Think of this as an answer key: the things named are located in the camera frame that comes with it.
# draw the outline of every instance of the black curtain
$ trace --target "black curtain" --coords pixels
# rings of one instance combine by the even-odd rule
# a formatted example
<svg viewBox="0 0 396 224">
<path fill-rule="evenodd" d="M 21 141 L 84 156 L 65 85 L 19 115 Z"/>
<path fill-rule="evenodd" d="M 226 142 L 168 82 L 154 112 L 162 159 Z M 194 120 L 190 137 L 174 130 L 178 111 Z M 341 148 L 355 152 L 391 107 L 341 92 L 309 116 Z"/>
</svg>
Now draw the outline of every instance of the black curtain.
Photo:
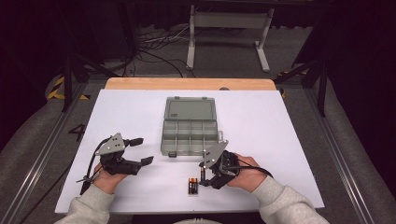
<svg viewBox="0 0 396 224">
<path fill-rule="evenodd" d="M 331 59 L 329 76 L 367 154 L 396 196 L 396 5 L 370 0 L 354 9 L 357 20 Z"/>
<path fill-rule="evenodd" d="M 46 102 L 61 53 L 35 1 L 0 2 L 0 151 Z"/>
<path fill-rule="evenodd" d="M 324 60 L 337 98 L 376 170 L 396 195 L 396 5 L 338 1 L 324 13 L 296 63 Z"/>
</svg>

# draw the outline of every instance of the table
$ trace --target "table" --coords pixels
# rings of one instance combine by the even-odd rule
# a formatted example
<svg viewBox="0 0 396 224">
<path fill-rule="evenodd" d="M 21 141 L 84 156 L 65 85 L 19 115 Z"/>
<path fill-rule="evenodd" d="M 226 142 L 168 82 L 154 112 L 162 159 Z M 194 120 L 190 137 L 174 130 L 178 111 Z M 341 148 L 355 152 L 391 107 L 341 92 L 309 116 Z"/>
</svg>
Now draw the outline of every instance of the table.
<svg viewBox="0 0 396 224">
<path fill-rule="evenodd" d="M 233 91 L 217 91 L 222 87 Z M 225 186 L 217 190 L 200 186 L 197 196 L 188 195 L 188 178 L 200 175 L 198 164 L 202 158 L 168 158 L 160 151 L 165 100 L 167 96 L 175 95 L 214 97 L 219 130 L 224 132 L 224 139 L 230 141 L 228 150 L 252 156 L 280 183 L 296 188 L 315 207 L 324 206 L 286 107 L 272 80 L 129 77 L 111 78 L 99 93 L 55 212 L 67 212 L 70 201 L 79 194 L 81 183 L 76 181 L 85 175 L 93 150 L 116 132 L 123 138 L 145 139 L 142 146 L 125 150 L 123 157 L 126 160 L 139 161 L 154 156 L 154 161 L 142 167 L 138 175 L 121 182 L 110 212 L 257 211 L 257 200 L 241 189 Z"/>
</svg>

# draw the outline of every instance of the wrist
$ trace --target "wrist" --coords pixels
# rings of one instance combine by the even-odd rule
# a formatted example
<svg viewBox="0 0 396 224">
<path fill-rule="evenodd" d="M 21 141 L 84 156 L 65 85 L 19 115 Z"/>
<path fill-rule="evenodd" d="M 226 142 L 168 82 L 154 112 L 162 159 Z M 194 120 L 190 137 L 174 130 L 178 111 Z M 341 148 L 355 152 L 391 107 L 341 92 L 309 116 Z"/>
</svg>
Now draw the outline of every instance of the wrist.
<svg viewBox="0 0 396 224">
<path fill-rule="evenodd" d="M 266 174 L 249 175 L 246 177 L 240 188 L 251 193 L 265 180 L 266 177 Z"/>
<path fill-rule="evenodd" d="M 97 177 L 93 180 L 93 184 L 107 194 L 113 194 L 117 185 L 112 184 L 111 181 Z"/>
</svg>

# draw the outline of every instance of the metal bracket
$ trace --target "metal bracket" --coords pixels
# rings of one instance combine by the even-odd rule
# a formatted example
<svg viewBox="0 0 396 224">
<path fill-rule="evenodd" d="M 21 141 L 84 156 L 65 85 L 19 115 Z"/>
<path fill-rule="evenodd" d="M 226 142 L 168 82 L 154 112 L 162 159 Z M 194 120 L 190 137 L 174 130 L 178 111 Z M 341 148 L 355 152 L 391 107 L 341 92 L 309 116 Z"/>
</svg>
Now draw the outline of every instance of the metal bracket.
<svg viewBox="0 0 396 224">
<path fill-rule="evenodd" d="M 105 142 L 99 150 L 95 152 L 96 156 L 106 155 L 113 152 L 125 150 L 125 144 L 120 133 L 116 133 Z"/>
<path fill-rule="evenodd" d="M 222 152 L 228 145 L 228 140 L 219 142 L 218 144 L 204 149 L 204 168 L 212 167 L 220 158 Z"/>
</svg>

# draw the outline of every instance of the box lid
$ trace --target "box lid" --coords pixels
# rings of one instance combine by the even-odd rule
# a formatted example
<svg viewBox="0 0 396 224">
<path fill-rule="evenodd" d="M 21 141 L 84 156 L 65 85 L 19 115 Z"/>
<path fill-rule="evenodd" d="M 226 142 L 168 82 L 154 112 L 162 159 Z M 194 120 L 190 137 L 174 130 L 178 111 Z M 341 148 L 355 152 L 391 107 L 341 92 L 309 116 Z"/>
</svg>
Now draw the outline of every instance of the box lid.
<svg viewBox="0 0 396 224">
<path fill-rule="evenodd" d="M 216 119 L 215 99 L 207 97 L 168 97 L 164 119 Z"/>
</svg>

